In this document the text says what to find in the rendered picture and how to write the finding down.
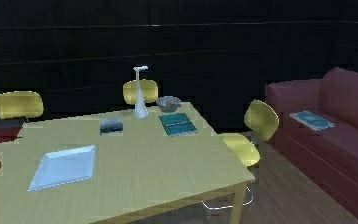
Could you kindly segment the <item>teal book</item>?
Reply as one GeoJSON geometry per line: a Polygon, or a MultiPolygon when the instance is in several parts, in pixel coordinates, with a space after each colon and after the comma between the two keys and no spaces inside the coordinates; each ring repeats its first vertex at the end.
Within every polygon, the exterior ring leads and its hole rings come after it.
{"type": "Polygon", "coordinates": [[[171,113],[159,116],[168,136],[185,135],[197,131],[186,113],[171,113]]]}

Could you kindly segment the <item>pale blue square plate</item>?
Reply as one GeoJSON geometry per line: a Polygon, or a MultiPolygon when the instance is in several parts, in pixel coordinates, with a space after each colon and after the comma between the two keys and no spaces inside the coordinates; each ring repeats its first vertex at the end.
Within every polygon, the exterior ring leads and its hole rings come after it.
{"type": "Polygon", "coordinates": [[[95,157],[95,145],[45,153],[28,192],[91,179],[95,157]]]}

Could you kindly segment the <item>light blue book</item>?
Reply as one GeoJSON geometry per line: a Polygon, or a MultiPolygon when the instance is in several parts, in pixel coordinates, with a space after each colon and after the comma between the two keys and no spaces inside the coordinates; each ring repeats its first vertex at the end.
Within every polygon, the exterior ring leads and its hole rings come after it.
{"type": "Polygon", "coordinates": [[[309,111],[291,113],[290,117],[314,131],[334,127],[335,124],[309,111]]]}

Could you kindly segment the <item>grey bowl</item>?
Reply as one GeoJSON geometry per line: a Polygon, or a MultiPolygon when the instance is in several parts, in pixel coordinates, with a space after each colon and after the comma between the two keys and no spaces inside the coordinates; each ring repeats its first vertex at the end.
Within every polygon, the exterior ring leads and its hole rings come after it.
{"type": "Polygon", "coordinates": [[[163,96],[156,100],[156,104],[162,112],[171,113],[181,106],[181,100],[174,96],[163,96]]]}

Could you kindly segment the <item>yellow chair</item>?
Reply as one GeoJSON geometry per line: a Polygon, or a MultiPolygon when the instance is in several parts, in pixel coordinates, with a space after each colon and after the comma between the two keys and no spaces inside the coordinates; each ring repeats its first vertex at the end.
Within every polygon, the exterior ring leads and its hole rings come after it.
{"type": "Polygon", "coordinates": [[[33,91],[0,94],[0,119],[38,118],[44,113],[42,97],[33,91]]]}
{"type": "Polygon", "coordinates": [[[279,127],[279,117],[266,102],[254,99],[244,114],[244,124],[250,129],[248,134],[219,133],[227,147],[238,157],[245,168],[250,170],[261,159],[259,146],[269,141],[279,127]]]}
{"type": "MultiPolygon", "coordinates": [[[[158,99],[158,85],[154,80],[139,81],[143,99],[146,103],[153,103],[158,99]]],[[[136,81],[129,81],[123,85],[123,98],[128,105],[136,102],[136,81]]]]}

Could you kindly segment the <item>light wooden table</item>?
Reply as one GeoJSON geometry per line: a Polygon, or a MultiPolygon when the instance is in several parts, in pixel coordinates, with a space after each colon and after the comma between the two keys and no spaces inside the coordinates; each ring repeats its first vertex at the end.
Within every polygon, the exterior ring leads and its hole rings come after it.
{"type": "Polygon", "coordinates": [[[24,124],[0,144],[0,224],[126,224],[228,194],[239,224],[253,174],[191,104],[180,109],[194,133],[167,135],[157,107],[144,119],[118,112],[124,130],[109,135],[99,133],[104,114],[24,124]],[[91,179],[30,191],[44,154],[86,145],[97,148],[91,179]]]}

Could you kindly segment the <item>dark grey box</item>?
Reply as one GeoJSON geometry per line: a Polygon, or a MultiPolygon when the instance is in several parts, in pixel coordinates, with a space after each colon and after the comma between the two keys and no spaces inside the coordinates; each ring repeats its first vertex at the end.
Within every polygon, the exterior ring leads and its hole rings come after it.
{"type": "Polygon", "coordinates": [[[101,135],[121,132],[123,130],[123,119],[120,117],[103,119],[100,122],[99,132],[101,135]]]}

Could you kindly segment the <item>dark red sofa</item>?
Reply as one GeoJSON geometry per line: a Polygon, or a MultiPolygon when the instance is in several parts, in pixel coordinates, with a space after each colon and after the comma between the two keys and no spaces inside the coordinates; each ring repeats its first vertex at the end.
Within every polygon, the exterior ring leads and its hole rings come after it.
{"type": "Polygon", "coordinates": [[[269,84],[266,103],[279,117],[269,144],[358,218],[358,72],[335,67],[321,79],[269,84]],[[301,111],[335,126],[314,131],[290,117],[301,111]]]}

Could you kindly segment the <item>dark red block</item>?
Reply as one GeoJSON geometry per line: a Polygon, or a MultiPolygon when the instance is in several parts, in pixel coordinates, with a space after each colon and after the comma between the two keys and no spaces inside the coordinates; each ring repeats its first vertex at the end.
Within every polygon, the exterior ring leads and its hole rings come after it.
{"type": "Polygon", "coordinates": [[[0,120],[0,143],[14,141],[22,129],[24,120],[21,118],[0,120]]]}

